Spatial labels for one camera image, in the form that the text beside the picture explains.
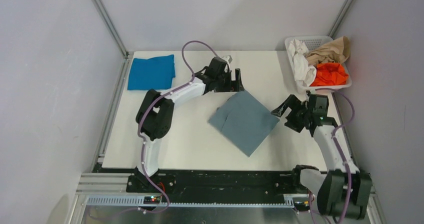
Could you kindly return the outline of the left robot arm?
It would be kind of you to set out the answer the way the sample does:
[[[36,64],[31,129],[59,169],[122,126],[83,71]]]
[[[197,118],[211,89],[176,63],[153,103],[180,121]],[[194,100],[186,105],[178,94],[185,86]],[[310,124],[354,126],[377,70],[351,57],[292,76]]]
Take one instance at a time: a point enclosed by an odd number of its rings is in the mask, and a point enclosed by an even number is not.
[[[157,188],[155,174],[159,169],[159,152],[163,137],[172,125],[174,110],[182,104],[209,92],[231,93],[244,91],[241,71],[231,70],[232,57],[213,57],[210,64],[194,74],[194,78],[165,91],[150,89],[138,110],[137,134],[142,139],[141,157],[137,168],[142,175],[138,185],[145,192]]]

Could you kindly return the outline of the grey-blue t-shirt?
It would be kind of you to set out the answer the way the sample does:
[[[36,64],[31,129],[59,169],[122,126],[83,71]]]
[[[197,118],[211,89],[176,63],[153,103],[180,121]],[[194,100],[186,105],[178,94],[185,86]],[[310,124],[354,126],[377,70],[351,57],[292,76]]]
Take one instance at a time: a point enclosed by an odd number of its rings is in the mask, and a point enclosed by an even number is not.
[[[217,108],[208,123],[250,157],[279,121],[245,90],[237,92]]]

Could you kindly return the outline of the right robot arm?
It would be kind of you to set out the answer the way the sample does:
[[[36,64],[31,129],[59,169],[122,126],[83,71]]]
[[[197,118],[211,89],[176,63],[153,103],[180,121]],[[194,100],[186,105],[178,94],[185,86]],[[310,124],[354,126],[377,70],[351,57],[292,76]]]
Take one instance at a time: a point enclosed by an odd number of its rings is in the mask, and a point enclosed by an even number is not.
[[[339,142],[342,127],[328,115],[328,96],[311,93],[307,96],[301,101],[291,94],[271,114],[281,118],[289,110],[284,125],[297,133],[309,131],[327,171],[323,174],[314,166],[297,165],[292,170],[290,186],[297,193],[308,189],[315,196],[318,212],[332,217],[336,223],[344,219],[362,220],[371,194],[371,176],[361,171],[342,149]]]

